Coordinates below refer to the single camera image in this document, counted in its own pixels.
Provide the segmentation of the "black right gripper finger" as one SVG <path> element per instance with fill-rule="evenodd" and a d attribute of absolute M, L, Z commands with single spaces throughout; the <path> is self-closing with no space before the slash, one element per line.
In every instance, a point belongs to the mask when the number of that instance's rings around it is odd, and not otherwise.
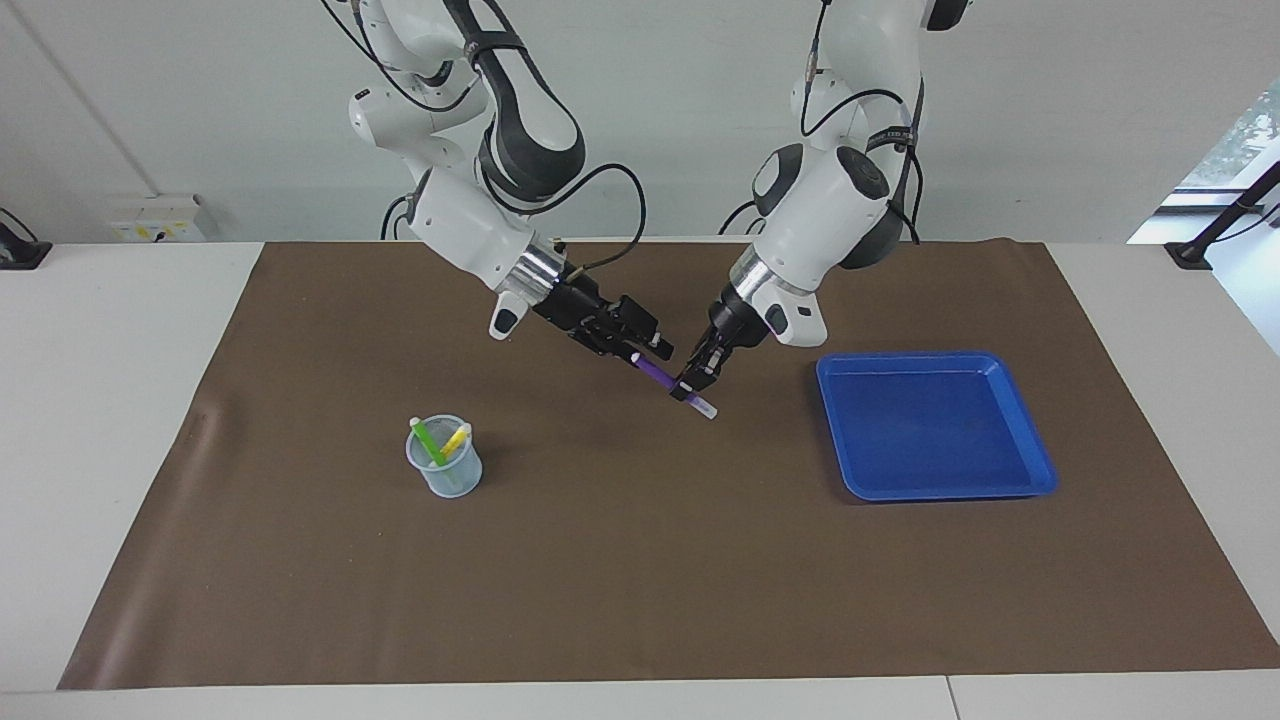
<path fill-rule="evenodd" d="M 626 338 L 600 329 L 575 329 L 573 341 L 599 356 L 632 359 L 639 350 Z"/>
<path fill-rule="evenodd" d="M 621 296 L 614 302 L 614 324 L 626 341 L 643 346 L 662 361 L 671 360 L 675 346 L 662 336 L 659 322 L 630 296 Z"/>

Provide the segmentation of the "purple pen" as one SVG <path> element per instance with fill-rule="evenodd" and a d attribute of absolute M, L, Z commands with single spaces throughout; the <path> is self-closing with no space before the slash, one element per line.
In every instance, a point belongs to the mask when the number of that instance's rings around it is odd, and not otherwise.
<path fill-rule="evenodd" d="M 692 407 L 695 411 L 698 411 L 709 420 L 716 419 L 718 409 L 714 405 L 704 400 L 696 392 L 691 389 L 685 389 L 672 375 L 667 374 L 662 368 L 655 365 L 645 355 L 635 352 L 631 355 L 628 363 L 640 372 L 643 372 L 645 375 L 648 375 L 650 379 L 657 382 L 659 386 L 662 386 L 663 389 L 666 389 L 672 398 L 676 398 L 678 402 Z"/>

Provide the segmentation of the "green pen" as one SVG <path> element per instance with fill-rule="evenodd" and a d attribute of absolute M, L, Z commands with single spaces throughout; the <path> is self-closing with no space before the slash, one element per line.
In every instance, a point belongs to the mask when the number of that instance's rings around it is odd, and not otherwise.
<path fill-rule="evenodd" d="M 447 455 L 431 436 L 422 418 L 412 416 L 410 419 L 410 429 L 412 430 L 413 437 L 416 438 L 419 445 L 424 448 L 424 451 L 428 454 L 428 456 L 431 459 L 431 461 L 435 464 L 436 468 L 443 468 L 444 465 L 447 465 L 448 462 Z"/>

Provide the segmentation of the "brown paper table mat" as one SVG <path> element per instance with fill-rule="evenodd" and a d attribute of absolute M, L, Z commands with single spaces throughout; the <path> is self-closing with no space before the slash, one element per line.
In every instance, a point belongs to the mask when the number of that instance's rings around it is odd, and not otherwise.
<path fill-rule="evenodd" d="M 271 243 L 63 689 L 1280 667 L 1272 638 L 1038 243 L 897 251 L 823 288 L 832 351 L 1005 360 L 1041 498 L 876 505 L 838 473 L 817 350 L 740 352 L 707 420 L 417 243 Z M 442 498 L 412 416 L 474 428 Z"/>

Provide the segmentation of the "clear plastic cup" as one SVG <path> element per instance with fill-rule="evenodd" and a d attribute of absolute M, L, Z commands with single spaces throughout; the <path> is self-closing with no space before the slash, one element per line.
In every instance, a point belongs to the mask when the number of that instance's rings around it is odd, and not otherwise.
<path fill-rule="evenodd" d="M 443 446 L 456 428 L 468 423 L 460 416 L 448 414 L 422 419 L 439 446 Z M 483 460 L 474 443 L 474 428 L 470 439 L 443 468 L 435 466 L 411 429 L 404 442 L 404 455 L 410 466 L 421 474 L 428 488 L 442 498 L 462 497 L 474 491 L 483 478 Z"/>

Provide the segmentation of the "blue plastic tray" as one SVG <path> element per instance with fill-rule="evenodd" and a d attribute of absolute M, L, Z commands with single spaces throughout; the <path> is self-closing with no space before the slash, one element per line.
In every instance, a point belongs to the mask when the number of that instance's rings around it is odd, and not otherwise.
<path fill-rule="evenodd" d="M 873 503 L 1033 498 L 1059 474 L 1009 365 L 984 351 L 815 365 L 838 469 Z"/>

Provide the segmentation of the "black angled stand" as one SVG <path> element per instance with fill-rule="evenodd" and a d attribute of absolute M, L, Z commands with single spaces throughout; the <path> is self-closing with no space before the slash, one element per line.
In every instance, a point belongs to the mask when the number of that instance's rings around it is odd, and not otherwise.
<path fill-rule="evenodd" d="M 1206 259 L 1211 245 L 1221 242 L 1228 231 L 1249 214 L 1260 201 L 1280 184 L 1280 160 L 1274 161 L 1243 193 L 1207 224 L 1193 240 L 1165 243 L 1174 263 L 1184 270 L 1212 270 Z"/>

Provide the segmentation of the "black table clamp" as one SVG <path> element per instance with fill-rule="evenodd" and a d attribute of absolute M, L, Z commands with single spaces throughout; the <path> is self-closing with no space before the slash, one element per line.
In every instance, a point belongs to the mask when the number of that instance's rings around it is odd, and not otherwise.
<path fill-rule="evenodd" d="M 33 270 L 52 250 L 18 215 L 0 206 L 0 270 Z"/>

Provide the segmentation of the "white wall socket box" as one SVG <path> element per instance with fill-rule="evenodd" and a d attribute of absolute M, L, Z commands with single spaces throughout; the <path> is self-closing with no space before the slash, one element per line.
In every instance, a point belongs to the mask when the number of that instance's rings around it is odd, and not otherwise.
<path fill-rule="evenodd" d="M 212 232 L 198 196 L 173 193 L 115 197 L 108 227 L 115 240 L 141 243 L 200 243 Z"/>

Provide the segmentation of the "window with white frame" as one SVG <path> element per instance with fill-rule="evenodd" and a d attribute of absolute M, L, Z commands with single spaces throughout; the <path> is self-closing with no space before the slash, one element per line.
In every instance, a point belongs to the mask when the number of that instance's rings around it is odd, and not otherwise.
<path fill-rule="evenodd" d="M 1280 78 L 1275 79 L 1224 136 L 1179 181 L 1160 211 L 1207 211 L 1248 190 L 1280 161 Z"/>

